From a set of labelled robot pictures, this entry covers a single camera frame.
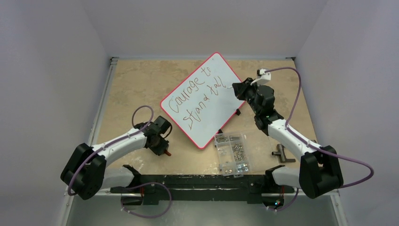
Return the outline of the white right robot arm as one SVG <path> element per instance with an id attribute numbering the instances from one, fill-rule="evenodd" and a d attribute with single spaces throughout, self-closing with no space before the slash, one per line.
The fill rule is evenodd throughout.
<path id="1" fill-rule="evenodd" d="M 264 185 L 271 192 L 282 186 L 301 189 L 314 199 L 343 185 L 343 175 L 335 149 L 321 146 L 291 128 L 287 120 L 274 107 L 274 90 L 266 85 L 257 85 L 253 79 L 233 83 L 234 95 L 248 103 L 254 112 L 257 128 L 265 135 L 277 140 L 299 161 L 297 169 L 284 165 L 265 172 Z"/>

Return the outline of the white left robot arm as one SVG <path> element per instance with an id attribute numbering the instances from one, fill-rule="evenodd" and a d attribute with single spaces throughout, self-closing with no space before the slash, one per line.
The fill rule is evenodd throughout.
<path id="1" fill-rule="evenodd" d="M 118 169 L 108 168 L 127 154 L 146 148 L 155 155 L 169 155 L 172 124 L 162 116 L 150 123 L 134 125 L 126 133 L 105 143 L 78 145 L 61 172 L 60 179 L 68 185 L 70 195 L 87 200 L 99 190 L 121 188 L 130 193 L 140 188 L 141 174 L 130 165 Z"/>

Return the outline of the pink framed whiteboard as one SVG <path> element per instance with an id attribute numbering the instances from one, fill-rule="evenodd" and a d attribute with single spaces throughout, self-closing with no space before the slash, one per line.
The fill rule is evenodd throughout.
<path id="1" fill-rule="evenodd" d="M 161 109 L 199 149 L 205 148 L 244 104 L 233 89 L 241 79 L 213 53 L 160 102 Z"/>

